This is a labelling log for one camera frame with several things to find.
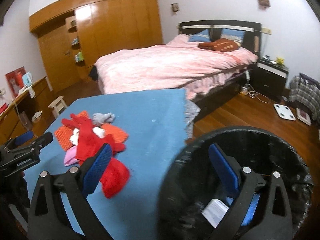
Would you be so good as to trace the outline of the white bathroom scale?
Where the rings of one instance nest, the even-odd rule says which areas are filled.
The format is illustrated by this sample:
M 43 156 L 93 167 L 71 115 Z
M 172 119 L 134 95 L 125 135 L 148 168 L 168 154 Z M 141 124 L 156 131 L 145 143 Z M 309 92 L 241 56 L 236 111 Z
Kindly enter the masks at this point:
M 296 118 L 292 113 L 291 109 L 285 105 L 280 105 L 277 103 L 273 104 L 276 113 L 279 115 L 280 118 L 290 121 L 295 121 Z

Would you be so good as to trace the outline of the right blue pillow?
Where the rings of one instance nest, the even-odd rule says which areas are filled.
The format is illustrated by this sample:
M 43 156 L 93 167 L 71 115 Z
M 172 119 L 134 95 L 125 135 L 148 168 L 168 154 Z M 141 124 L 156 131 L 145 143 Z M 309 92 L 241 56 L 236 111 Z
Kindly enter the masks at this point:
M 245 31 L 235 29 L 222 29 L 220 38 L 232 40 L 238 44 L 243 43 Z

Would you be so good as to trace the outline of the orange foam net sheet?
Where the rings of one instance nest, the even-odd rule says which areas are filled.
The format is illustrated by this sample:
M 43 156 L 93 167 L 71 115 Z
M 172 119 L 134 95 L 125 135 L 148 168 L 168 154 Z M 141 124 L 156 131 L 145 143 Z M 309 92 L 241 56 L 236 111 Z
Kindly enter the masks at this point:
M 103 124 L 101 128 L 105 130 L 104 137 L 106 137 L 109 134 L 112 135 L 112 138 L 114 139 L 115 143 L 124 143 L 129 136 L 125 131 L 112 124 Z M 58 143 L 64 151 L 68 150 L 72 146 L 72 143 L 69 141 L 69 139 L 73 134 L 73 130 L 74 128 L 69 128 L 65 125 L 62 125 L 54 132 L 54 135 L 57 138 Z M 103 146 L 104 144 L 104 137 L 98 139 L 98 136 L 94 138 L 94 134 L 91 134 L 89 136 L 89 139 L 84 139 L 79 136 L 79 142 L 77 144 L 78 149 L 86 149 L 88 152 L 97 153 L 101 146 Z

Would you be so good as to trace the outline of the white crumpled tissue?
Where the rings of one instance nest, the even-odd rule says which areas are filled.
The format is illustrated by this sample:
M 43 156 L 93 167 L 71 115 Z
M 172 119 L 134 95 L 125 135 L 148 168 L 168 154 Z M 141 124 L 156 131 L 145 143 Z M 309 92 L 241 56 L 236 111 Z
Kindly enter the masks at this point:
M 79 133 L 80 133 L 79 129 L 75 128 L 73 130 L 73 134 L 69 139 L 69 141 L 72 143 L 72 145 L 78 144 Z M 96 134 L 99 138 L 103 138 L 105 136 L 105 130 L 100 127 L 94 127 L 93 133 Z

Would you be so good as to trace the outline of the blue table cloth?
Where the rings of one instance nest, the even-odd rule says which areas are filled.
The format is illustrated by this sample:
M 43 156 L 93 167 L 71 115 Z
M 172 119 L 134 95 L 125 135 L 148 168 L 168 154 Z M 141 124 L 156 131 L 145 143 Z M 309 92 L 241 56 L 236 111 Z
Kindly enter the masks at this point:
M 185 145 L 185 91 L 145 90 L 79 99 L 62 118 L 86 111 L 112 112 L 114 124 L 128 134 L 125 150 L 116 155 L 130 172 L 114 197 L 97 188 L 87 198 L 101 224 L 114 239 L 156 239 L 157 202 L 171 162 Z

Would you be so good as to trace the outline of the wooden side desk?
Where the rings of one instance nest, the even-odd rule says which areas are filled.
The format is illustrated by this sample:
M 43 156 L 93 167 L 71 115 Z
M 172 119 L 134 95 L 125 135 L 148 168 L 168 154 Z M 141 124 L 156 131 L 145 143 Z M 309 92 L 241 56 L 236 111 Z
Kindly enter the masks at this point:
M 54 94 L 47 79 L 35 81 L 32 89 L 35 92 L 33 98 L 26 90 L 1 114 L 1 144 L 27 131 L 32 131 L 34 137 L 40 136 L 54 121 L 52 110 L 48 108 Z

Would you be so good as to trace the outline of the grey crumpled tissue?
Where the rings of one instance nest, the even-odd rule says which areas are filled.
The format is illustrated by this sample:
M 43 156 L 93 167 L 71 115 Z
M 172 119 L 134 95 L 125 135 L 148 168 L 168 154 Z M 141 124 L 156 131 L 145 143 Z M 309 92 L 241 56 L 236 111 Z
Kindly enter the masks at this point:
M 111 124 L 116 119 L 116 116 L 112 113 L 94 113 L 92 117 L 92 122 L 96 126 L 101 127 L 103 124 Z

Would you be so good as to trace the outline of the plaid shirt on chair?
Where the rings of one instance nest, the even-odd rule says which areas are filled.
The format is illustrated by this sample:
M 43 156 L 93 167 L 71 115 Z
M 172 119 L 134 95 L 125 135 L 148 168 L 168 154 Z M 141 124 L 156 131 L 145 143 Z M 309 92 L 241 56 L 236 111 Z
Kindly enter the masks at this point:
M 319 123 L 319 82 L 300 73 L 290 81 L 289 102 L 303 104 Z

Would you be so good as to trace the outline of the blue pillow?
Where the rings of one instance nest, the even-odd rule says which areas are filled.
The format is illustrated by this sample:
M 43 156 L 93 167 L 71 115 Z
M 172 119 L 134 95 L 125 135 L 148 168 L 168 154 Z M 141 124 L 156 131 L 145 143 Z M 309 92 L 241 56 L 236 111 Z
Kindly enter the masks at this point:
M 243 43 L 245 31 L 235 29 L 222 29 L 220 38 L 232 40 L 238 44 Z
M 190 35 L 188 42 L 210 42 L 209 29 Z

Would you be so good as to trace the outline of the yellow plush toy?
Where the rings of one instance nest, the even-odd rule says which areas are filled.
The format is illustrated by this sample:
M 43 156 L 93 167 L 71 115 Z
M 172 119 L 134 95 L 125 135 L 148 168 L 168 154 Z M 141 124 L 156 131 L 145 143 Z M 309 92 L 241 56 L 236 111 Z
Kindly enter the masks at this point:
M 277 65 L 279 65 L 279 66 L 284 66 L 285 64 L 284 64 L 284 59 L 282 58 L 282 57 L 277 57 L 276 58 L 276 63 L 277 63 Z

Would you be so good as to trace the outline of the wooden wardrobe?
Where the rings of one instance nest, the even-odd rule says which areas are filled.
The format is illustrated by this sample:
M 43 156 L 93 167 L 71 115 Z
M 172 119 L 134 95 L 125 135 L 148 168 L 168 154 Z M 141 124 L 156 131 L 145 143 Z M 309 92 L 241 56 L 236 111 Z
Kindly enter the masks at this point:
M 100 57 L 163 42 L 157 0 L 59 0 L 29 17 L 53 91 L 88 82 Z

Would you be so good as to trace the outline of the red rubber glove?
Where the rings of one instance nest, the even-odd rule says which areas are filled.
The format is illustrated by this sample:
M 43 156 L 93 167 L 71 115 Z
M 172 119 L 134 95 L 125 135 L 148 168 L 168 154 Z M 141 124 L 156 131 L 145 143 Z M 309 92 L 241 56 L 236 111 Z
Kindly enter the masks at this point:
M 87 117 L 71 114 L 71 119 L 62 119 L 62 124 L 79 130 L 76 159 L 81 164 L 87 158 L 94 156 L 103 144 L 111 146 L 113 155 L 125 150 L 124 140 L 115 139 L 112 133 L 106 134 L 102 138 L 95 134 L 93 131 L 95 125 Z M 112 198 L 118 194 L 128 182 L 129 177 L 129 169 L 115 157 L 112 157 L 100 179 L 105 197 Z

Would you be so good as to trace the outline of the left wall lamp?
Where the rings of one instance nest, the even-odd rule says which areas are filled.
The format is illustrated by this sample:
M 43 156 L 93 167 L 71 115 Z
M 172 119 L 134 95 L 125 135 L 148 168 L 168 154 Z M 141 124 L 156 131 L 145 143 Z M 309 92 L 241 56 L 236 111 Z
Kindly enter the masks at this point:
M 173 13 L 177 13 L 180 10 L 178 3 L 172 3 L 171 4 L 171 9 L 172 9 Z

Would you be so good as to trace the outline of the red picture frame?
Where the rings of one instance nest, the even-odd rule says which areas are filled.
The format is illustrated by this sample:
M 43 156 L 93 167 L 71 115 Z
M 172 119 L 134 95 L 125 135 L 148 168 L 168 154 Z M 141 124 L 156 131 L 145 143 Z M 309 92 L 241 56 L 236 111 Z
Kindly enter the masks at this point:
M 7 80 L 13 98 L 16 98 L 18 96 L 19 90 L 23 88 L 22 76 L 25 73 L 25 68 L 20 67 L 16 70 L 13 70 L 12 72 L 5 74 L 5 78 Z

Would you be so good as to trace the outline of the pink duvet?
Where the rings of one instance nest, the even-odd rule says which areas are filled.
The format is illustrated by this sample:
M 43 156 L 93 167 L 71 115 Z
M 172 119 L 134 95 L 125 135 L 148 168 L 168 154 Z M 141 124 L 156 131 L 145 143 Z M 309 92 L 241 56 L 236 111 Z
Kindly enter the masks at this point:
M 167 44 L 123 49 L 94 64 L 104 94 L 184 88 L 188 100 L 223 86 L 257 62 L 257 55 L 240 47 L 231 52 L 204 50 L 189 36 L 177 35 Z

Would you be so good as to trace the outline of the bed with dark frame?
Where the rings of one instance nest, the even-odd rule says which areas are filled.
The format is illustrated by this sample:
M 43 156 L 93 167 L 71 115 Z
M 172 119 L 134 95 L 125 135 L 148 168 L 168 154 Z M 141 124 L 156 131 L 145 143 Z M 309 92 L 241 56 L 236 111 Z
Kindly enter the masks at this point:
M 122 49 L 94 64 L 103 94 L 181 88 L 206 116 L 234 97 L 260 56 L 262 25 L 241 20 L 181 22 L 166 44 Z

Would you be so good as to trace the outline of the left blue pillow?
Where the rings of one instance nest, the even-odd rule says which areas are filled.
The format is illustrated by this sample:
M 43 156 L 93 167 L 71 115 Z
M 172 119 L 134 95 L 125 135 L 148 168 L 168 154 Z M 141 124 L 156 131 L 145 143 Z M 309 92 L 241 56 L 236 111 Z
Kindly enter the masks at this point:
M 209 29 L 190 35 L 188 42 L 210 42 Z

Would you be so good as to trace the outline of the brown dotted pillow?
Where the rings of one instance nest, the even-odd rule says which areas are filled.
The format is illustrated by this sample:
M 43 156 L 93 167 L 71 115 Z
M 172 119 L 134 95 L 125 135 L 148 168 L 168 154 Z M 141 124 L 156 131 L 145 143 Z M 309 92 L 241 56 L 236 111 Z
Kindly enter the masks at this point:
M 214 42 L 202 42 L 198 44 L 200 49 L 221 51 L 221 52 L 231 52 L 239 49 L 239 44 L 235 41 L 221 38 Z

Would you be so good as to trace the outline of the black lined trash bin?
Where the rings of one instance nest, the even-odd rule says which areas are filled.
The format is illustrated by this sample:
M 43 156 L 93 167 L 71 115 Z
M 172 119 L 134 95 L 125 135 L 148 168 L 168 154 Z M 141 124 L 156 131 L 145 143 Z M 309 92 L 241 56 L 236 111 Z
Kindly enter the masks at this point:
M 274 171 L 280 173 L 291 207 L 293 239 L 307 219 L 311 205 L 313 181 L 309 169 L 285 140 L 266 130 L 247 126 L 211 131 L 175 157 L 159 194 L 159 238 L 210 239 L 214 228 L 201 212 L 212 199 L 229 206 L 227 192 L 208 155 L 214 143 L 240 166 L 250 167 L 265 180 Z

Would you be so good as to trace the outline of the dark nightstand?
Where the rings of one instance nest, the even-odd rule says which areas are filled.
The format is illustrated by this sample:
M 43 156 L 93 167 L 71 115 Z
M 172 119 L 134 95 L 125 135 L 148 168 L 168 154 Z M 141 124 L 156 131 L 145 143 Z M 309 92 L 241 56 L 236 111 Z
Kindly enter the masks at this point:
M 251 72 L 251 85 L 269 99 L 281 102 L 288 76 L 287 67 L 259 59 Z

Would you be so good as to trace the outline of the pink paper piece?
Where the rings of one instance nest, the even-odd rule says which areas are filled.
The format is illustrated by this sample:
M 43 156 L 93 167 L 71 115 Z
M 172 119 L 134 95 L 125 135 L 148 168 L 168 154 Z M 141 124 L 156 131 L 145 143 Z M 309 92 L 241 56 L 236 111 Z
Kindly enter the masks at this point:
M 66 151 L 65 158 L 63 164 L 65 166 L 71 166 L 73 164 L 78 163 L 78 159 L 76 159 L 77 145 L 72 146 Z

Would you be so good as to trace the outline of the pink scale on floor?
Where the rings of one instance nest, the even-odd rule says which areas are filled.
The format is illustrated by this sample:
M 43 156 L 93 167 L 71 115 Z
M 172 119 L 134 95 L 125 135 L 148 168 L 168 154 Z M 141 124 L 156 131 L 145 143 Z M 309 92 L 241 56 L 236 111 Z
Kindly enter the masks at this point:
M 307 124 L 308 126 L 311 125 L 310 116 L 300 108 L 296 108 L 296 115 L 298 120 L 302 121 L 303 123 Z

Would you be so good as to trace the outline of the white blue mask box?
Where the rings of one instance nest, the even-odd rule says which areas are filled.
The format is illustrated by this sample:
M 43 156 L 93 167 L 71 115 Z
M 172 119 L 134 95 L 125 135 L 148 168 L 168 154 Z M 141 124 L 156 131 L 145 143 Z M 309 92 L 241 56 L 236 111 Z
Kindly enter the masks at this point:
M 259 202 L 259 198 L 260 194 L 254 194 L 241 226 L 248 226 L 251 223 Z M 233 200 L 233 198 L 226 197 L 227 204 L 229 205 L 227 206 L 219 199 L 212 199 L 201 213 L 210 223 L 210 225 L 212 225 L 213 228 L 216 228 L 227 213 Z

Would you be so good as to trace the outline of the light blue kettle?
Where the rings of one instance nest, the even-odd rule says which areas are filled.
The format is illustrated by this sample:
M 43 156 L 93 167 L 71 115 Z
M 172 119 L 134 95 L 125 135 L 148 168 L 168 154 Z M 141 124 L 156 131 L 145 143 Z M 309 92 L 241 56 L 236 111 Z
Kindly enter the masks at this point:
M 24 87 L 30 87 L 33 84 L 33 76 L 31 72 L 27 72 L 22 76 Z

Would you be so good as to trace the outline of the small white stool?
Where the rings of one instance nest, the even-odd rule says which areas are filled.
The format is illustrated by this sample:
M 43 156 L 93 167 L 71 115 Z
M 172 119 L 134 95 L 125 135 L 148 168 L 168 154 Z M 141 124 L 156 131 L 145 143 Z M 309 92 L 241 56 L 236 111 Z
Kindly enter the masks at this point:
M 49 106 L 48 108 L 52 110 L 54 118 L 58 118 L 59 115 L 67 109 L 67 104 L 64 101 L 64 96 L 58 96 Z

